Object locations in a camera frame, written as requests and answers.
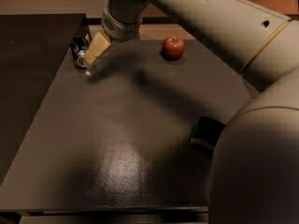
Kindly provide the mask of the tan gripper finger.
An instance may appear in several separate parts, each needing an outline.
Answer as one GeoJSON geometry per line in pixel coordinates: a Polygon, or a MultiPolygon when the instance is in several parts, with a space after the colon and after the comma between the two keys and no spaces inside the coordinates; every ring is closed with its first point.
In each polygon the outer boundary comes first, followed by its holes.
{"type": "Polygon", "coordinates": [[[110,48],[110,37],[104,31],[96,33],[83,58],[85,67],[92,68],[97,60],[109,52],[110,48]]]}

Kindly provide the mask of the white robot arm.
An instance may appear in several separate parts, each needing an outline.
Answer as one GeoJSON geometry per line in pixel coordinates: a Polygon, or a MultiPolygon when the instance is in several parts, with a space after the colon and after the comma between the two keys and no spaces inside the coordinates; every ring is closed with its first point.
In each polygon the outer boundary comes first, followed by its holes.
{"type": "Polygon", "coordinates": [[[298,23],[247,0],[108,0],[104,42],[126,42],[148,5],[224,62],[256,96],[218,130],[209,182],[211,224],[299,224],[298,23]]]}

